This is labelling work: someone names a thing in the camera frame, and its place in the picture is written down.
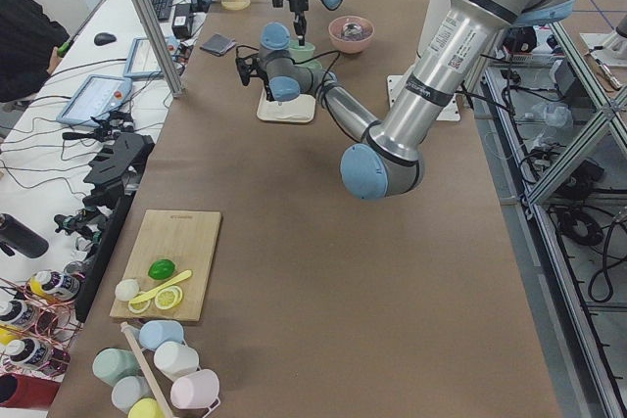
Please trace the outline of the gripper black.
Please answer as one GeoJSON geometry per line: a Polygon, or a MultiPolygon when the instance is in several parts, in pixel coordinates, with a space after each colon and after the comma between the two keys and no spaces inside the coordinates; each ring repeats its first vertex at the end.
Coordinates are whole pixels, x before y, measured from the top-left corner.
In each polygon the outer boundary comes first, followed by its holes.
{"type": "Polygon", "coordinates": [[[272,0],[273,8],[282,8],[283,4],[289,4],[289,10],[294,14],[293,26],[299,44],[306,43],[307,19],[304,14],[309,9],[309,0],[272,0]]]}
{"type": "Polygon", "coordinates": [[[252,78],[258,78],[264,85],[268,85],[267,73],[261,65],[258,54],[245,57],[237,56],[235,65],[243,86],[249,86],[252,78]]]}

